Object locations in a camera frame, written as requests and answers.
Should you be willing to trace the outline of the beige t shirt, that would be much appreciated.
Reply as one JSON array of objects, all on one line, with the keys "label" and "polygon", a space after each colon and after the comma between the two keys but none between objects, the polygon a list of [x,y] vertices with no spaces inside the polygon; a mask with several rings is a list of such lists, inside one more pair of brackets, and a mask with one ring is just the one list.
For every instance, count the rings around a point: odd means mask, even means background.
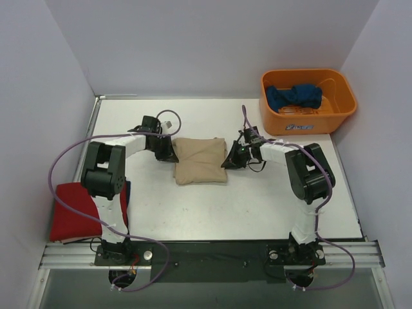
[{"label": "beige t shirt", "polygon": [[227,155],[224,138],[175,138],[173,149],[179,159],[173,172],[178,185],[227,183],[227,173],[221,167]]}]

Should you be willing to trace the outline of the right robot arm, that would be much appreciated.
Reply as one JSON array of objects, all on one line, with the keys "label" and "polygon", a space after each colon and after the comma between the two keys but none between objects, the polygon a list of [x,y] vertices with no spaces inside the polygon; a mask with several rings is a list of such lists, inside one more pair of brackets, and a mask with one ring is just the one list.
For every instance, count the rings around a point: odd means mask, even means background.
[{"label": "right robot arm", "polygon": [[292,145],[282,140],[265,139],[257,127],[239,131],[239,138],[223,161],[224,169],[241,169],[250,164],[283,164],[292,192],[299,200],[297,216],[289,235],[284,260],[315,263],[324,259],[317,235],[320,209],[330,200],[335,176],[319,144]]}]

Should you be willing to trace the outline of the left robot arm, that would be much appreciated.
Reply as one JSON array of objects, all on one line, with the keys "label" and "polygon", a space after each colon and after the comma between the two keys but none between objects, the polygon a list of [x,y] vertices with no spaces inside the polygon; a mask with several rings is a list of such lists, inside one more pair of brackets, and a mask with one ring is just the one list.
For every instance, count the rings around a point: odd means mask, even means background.
[{"label": "left robot arm", "polygon": [[126,265],[133,255],[120,199],[126,186],[126,159],[140,151],[150,151],[160,162],[177,163],[172,128],[170,121],[144,116],[142,123],[126,134],[88,145],[80,183],[97,207],[102,251],[118,265]]}]

